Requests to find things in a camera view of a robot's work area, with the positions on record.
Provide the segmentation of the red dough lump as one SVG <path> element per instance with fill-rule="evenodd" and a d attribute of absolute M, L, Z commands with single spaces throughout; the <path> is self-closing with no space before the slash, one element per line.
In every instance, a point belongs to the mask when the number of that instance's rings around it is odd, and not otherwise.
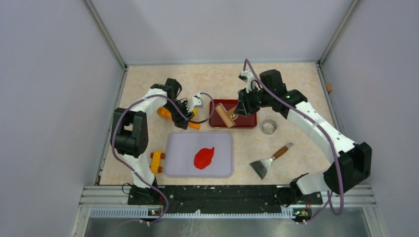
<path fill-rule="evenodd" d="M 199 170 L 207 168 L 212 163 L 214 152 L 215 147 L 200 149 L 194 157 L 194 166 Z"/>

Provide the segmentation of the wooden dough roller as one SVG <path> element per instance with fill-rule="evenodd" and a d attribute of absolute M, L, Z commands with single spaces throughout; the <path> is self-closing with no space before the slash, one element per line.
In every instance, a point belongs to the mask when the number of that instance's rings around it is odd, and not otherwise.
<path fill-rule="evenodd" d="M 231 104 L 230 109 L 226 109 L 224 104 L 218 103 L 215 106 L 215 111 L 220 118 L 220 122 L 216 123 L 214 126 L 215 128 L 238 128 L 237 124 L 235 123 L 235 119 L 232 118 L 235 115 L 235 111 L 237 108 L 238 103 L 235 102 Z"/>

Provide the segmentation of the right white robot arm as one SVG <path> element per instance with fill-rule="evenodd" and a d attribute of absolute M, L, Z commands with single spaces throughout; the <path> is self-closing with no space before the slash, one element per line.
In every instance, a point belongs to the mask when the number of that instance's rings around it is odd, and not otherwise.
<path fill-rule="evenodd" d="M 236 114 L 247 117 L 261 108 L 271 108 L 299 127 L 331 164 L 325 171 L 293 179 L 290 183 L 293 202 L 304 203 L 311 193 L 327 190 L 341 195 L 369 178 L 371 146 L 347 138 L 323 119 L 299 90 L 287 90 L 278 70 L 262 72 L 258 78 L 251 70 L 244 70 L 239 79 L 246 83 L 246 88 L 238 92 Z"/>

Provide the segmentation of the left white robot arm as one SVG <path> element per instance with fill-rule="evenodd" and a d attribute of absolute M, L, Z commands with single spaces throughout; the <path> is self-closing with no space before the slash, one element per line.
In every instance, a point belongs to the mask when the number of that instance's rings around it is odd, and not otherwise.
<path fill-rule="evenodd" d="M 159 196 L 158 190 L 153 187 L 155 174 L 144 154 L 149 143 L 148 117 L 159 108 L 165 108 L 170 112 L 174 125 L 186 130 L 195 115 L 193 110 L 203 105 L 199 92 L 190 99 L 178 99 L 181 89 L 176 79 L 167 79 L 165 84 L 152 85 L 141 99 L 128 108 L 114 110 L 110 141 L 112 152 L 132 172 L 133 184 L 142 188 L 139 196 L 146 204 L 155 203 Z"/>

